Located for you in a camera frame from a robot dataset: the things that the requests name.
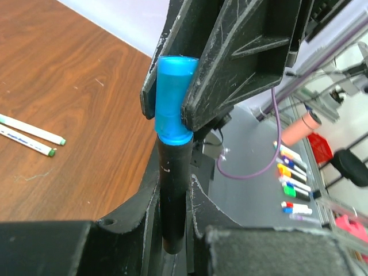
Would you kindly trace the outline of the white pen light green end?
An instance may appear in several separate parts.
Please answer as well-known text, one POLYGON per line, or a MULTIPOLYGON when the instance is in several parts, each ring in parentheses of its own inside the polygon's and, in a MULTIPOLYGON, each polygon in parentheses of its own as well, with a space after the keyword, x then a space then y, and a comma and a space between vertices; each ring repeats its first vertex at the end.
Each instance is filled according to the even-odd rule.
POLYGON ((58 135, 53 134, 51 132, 40 129, 36 126, 27 124, 25 122, 16 120, 14 118, 5 116, 3 114, 1 114, 1 124, 5 124, 9 127, 16 128, 18 130, 21 130, 21 131, 26 132, 28 134, 37 136, 41 139, 50 141, 50 142, 52 142, 54 144, 57 144, 57 145, 65 145, 65 143, 66 143, 66 139, 61 137, 61 136, 58 136, 58 135))

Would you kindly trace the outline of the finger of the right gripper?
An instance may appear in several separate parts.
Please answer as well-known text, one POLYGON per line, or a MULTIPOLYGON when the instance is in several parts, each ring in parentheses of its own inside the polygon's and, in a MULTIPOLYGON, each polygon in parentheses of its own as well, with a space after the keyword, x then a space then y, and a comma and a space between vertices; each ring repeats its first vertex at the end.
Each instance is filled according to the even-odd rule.
POLYGON ((166 22, 140 92, 141 110, 155 116, 156 74, 160 56, 201 58, 216 22, 230 1, 170 1, 166 22))
POLYGON ((197 131, 226 108, 280 83, 301 1, 225 1, 182 104, 197 131))

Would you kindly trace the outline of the blue highlighter cap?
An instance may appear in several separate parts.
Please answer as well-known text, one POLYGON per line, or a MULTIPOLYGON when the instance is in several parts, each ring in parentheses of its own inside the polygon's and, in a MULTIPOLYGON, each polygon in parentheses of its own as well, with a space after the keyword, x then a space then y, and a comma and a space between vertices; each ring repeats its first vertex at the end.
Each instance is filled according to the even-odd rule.
POLYGON ((167 145, 184 145, 193 137, 181 121, 181 106, 196 71, 198 59, 161 56, 158 59, 155 100, 155 131, 167 145))

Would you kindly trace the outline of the black blue highlighter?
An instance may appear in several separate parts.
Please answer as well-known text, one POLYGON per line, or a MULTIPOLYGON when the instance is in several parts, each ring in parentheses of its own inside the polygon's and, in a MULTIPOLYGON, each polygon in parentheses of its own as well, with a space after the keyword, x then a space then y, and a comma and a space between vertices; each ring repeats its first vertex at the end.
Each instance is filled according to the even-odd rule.
POLYGON ((192 144, 168 145, 158 140, 162 241, 171 255, 183 246, 192 144))

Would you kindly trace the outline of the white pen dark green end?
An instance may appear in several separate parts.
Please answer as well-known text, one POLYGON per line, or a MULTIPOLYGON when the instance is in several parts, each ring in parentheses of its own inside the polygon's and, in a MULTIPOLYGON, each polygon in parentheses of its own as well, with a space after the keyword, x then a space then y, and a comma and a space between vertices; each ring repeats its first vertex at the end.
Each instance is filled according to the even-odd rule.
POLYGON ((56 151, 54 149, 52 149, 51 147, 41 143, 41 142, 38 142, 30 137, 27 137, 17 131, 14 131, 4 125, 1 125, 1 135, 9 138, 9 139, 12 139, 26 147, 29 147, 41 154, 44 154, 46 156, 49 156, 49 157, 54 157, 55 156, 55 153, 56 151))

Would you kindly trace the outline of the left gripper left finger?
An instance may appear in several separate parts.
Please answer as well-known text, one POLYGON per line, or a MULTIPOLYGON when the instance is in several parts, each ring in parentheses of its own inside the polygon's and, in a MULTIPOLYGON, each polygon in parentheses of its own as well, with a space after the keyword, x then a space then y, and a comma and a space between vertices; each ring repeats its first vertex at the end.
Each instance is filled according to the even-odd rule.
POLYGON ((159 174, 155 172, 133 197, 97 220, 108 234, 100 259, 103 275, 160 274, 159 191, 159 174))

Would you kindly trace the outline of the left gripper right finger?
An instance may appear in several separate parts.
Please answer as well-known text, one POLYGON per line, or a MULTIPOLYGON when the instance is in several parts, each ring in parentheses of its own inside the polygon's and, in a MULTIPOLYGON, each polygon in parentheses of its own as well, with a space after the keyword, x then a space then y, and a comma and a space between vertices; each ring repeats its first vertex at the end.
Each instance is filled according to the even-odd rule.
POLYGON ((186 194, 186 264, 189 275, 207 275, 208 254, 205 232, 208 226, 242 228, 225 214, 203 191, 195 174, 191 174, 186 194))

